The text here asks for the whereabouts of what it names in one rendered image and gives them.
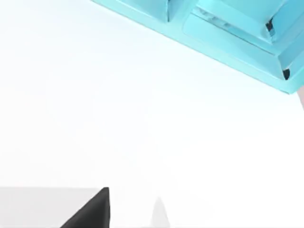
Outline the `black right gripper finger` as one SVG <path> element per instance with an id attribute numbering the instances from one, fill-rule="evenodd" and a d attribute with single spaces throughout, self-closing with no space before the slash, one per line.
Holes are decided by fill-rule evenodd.
<path id="1" fill-rule="evenodd" d="M 109 188 L 102 188 L 60 228 L 110 228 Z"/>

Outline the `light blue rack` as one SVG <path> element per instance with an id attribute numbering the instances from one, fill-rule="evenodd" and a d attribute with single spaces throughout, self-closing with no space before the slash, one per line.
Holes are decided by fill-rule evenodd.
<path id="1" fill-rule="evenodd" d="M 91 0 L 287 94 L 304 86 L 304 0 Z"/>

